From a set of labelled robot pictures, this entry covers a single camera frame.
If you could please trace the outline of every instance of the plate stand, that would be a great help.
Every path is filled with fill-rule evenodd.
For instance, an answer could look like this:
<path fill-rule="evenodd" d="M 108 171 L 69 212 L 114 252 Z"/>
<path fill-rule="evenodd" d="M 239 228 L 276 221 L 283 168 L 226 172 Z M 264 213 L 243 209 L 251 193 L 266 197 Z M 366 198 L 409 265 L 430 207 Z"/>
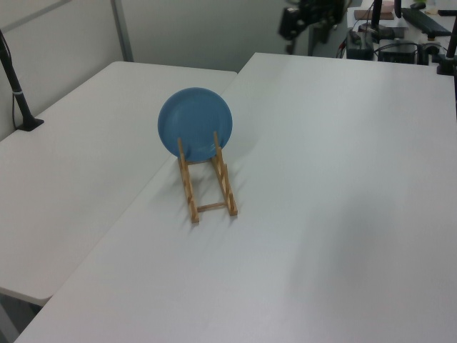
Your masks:
<path fill-rule="evenodd" d="M 199 212 L 207 211 L 209 209 L 218 209 L 221 207 L 227 207 L 228 213 L 231 216 L 236 216 L 238 214 L 238 209 L 236 208 L 235 198 L 233 197 L 233 192 L 231 190 L 230 181 L 229 181 L 229 172 L 227 170 L 227 164 L 224 164 L 224 159 L 222 157 L 222 148 L 219 146 L 219 141 L 217 139 L 217 133 L 214 132 L 214 143 L 216 145 L 216 156 L 211 157 L 205 161 L 198 162 L 188 162 L 184 157 L 183 144 L 181 138 L 178 138 L 178 147 L 179 147 L 179 169 L 181 170 L 181 178 L 183 180 L 184 191 L 186 192 L 186 200 L 189 206 L 189 214 L 191 216 L 192 223 L 200 222 Z M 219 186 L 221 186 L 221 191 L 224 196 L 224 202 L 216 202 L 214 204 L 208 204 L 203 206 L 197 206 L 195 197 L 194 197 L 194 188 L 192 187 L 191 175 L 189 173 L 189 165 L 198 164 L 211 161 L 213 164 L 214 171 L 216 172 L 217 179 L 219 180 Z"/>

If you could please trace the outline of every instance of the white tabletop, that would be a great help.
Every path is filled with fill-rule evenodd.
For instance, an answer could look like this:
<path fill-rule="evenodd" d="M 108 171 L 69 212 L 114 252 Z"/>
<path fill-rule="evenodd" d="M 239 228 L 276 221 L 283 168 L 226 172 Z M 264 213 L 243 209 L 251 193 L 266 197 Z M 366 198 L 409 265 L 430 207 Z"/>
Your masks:
<path fill-rule="evenodd" d="M 168 158 L 163 103 L 235 75 L 116 62 L 0 142 L 0 293 L 44 304 Z"/>
<path fill-rule="evenodd" d="M 238 217 L 192 226 L 170 157 L 17 342 L 455 342 L 453 97 L 420 66 L 254 55 L 223 94 Z"/>

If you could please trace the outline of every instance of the blue plate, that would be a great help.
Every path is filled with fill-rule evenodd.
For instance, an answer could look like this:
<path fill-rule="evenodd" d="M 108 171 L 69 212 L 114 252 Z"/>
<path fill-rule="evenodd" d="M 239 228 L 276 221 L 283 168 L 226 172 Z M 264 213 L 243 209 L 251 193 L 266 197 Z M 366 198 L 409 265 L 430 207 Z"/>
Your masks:
<path fill-rule="evenodd" d="M 159 136 L 164 146 L 179 157 L 178 138 L 188 161 L 203 161 L 216 155 L 214 132 L 223 148 L 229 141 L 230 109 L 216 93 L 205 88 L 187 88 L 172 95 L 159 114 Z"/>

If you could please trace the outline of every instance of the gray wall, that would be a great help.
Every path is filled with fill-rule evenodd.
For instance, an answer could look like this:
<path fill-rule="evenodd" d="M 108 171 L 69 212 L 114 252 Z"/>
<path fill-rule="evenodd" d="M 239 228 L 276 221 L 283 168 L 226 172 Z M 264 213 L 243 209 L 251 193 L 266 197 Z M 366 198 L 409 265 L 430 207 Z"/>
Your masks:
<path fill-rule="evenodd" d="M 72 0 L 4 36 L 34 116 L 111 62 L 122 61 L 109 0 Z M 21 115 L 16 118 L 20 123 Z M 0 140 L 12 131 L 11 88 L 0 68 Z"/>
<path fill-rule="evenodd" d="M 254 52 L 283 54 L 284 0 L 122 0 L 134 61 L 240 71 Z M 303 33 L 297 54 L 306 54 Z"/>

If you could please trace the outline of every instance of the black device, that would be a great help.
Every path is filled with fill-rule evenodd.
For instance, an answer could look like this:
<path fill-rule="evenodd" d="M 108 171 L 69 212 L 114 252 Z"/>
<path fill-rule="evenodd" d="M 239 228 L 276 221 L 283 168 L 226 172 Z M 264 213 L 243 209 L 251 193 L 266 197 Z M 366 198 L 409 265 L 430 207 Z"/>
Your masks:
<path fill-rule="evenodd" d="M 6 43 L 5 37 L 3 36 L 0 30 L 0 60 L 3 68 L 5 69 L 6 77 L 8 78 L 11 89 L 13 90 L 13 95 L 16 98 L 17 104 L 22 113 L 22 125 L 17 127 L 18 130 L 23 131 L 32 131 L 36 127 L 44 123 L 42 119 L 34 118 L 31 115 L 29 105 L 27 104 L 26 98 L 22 91 L 19 80 L 17 79 L 16 72 L 13 68 L 13 62 L 11 60 L 11 55 L 8 49 L 8 44 Z"/>
<path fill-rule="evenodd" d="M 427 5 L 425 2 L 415 2 L 411 6 L 409 6 L 410 9 L 424 9 L 426 8 Z"/>
<path fill-rule="evenodd" d="M 383 39 L 379 42 L 378 61 L 414 64 L 416 44 L 412 41 Z"/>
<path fill-rule="evenodd" d="M 428 36 L 428 39 L 451 35 L 448 30 L 417 9 L 401 9 L 401 13 L 406 21 L 422 30 L 422 32 Z"/>
<path fill-rule="evenodd" d="M 457 9 L 439 9 L 439 16 L 457 16 Z"/>
<path fill-rule="evenodd" d="M 392 28 L 379 25 L 382 4 L 382 0 L 375 0 L 373 2 L 373 13 L 371 15 L 371 23 L 360 25 L 358 27 L 358 30 L 363 32 L 371 32 L 372 37 L 375 41 L 380 41 L 382 39 L 400 38 L 396 36 L 396 32 Z M 401 0 L 394 0 L 394 11 L 395 15 L 398 18 L 401 18 Z"/>
<path fill-rule="evenodd" d="M 279 34 L 291 44 L 286 47 L 293 54 L 296 38 L 309 25 L 320 23 L 322 42 L 326 43 L 330 28 L 341 22 L 345 12 L 345 0 L 299 0 L 297 7 L 283 10 Z"/>
<path fill-rule="evenodd" d="M 451 40 L 445 56 L 440 56 L 439 66 L 436 72 L 440 75 L 456 75 L 456 49 L 457 49 L 457 17 L 452 28 Z"/>
<path fill-rule="evenodd" d="M 373 59 L 373 40 L 368 32 L 350 30 L 346 37 L 347 59 L 371 61 Z"/>

